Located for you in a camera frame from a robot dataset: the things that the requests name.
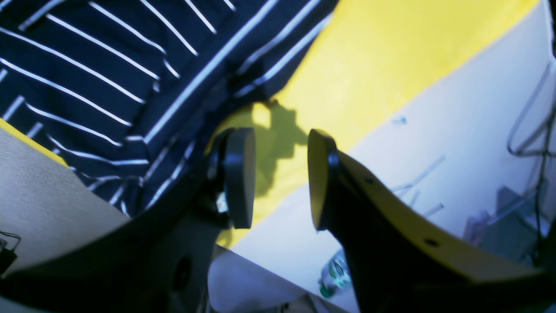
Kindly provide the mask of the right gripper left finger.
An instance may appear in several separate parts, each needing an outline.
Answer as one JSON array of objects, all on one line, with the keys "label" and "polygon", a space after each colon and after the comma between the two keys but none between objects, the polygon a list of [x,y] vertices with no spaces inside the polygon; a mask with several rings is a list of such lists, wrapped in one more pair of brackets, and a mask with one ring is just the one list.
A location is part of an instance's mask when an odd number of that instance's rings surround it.
[{"label": "right gripper left finger", "polygon": [[222,230],[249,229],[256,144],[250,127],[220,133],[154,206],[76,251],[16,271],[1,296],[54,313],[194,313]]}]

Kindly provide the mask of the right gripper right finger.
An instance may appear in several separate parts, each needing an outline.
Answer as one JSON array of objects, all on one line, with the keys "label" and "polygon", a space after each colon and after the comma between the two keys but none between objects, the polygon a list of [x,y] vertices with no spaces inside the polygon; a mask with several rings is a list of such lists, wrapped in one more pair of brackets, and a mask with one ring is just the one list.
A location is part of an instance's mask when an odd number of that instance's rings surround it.
[{"label": "right gripper right finger", "polygon": [[555,302],[555,275],[445,232],[322,130],[308,135],[316,230],[341,244],[362,313],[525,313]]}]

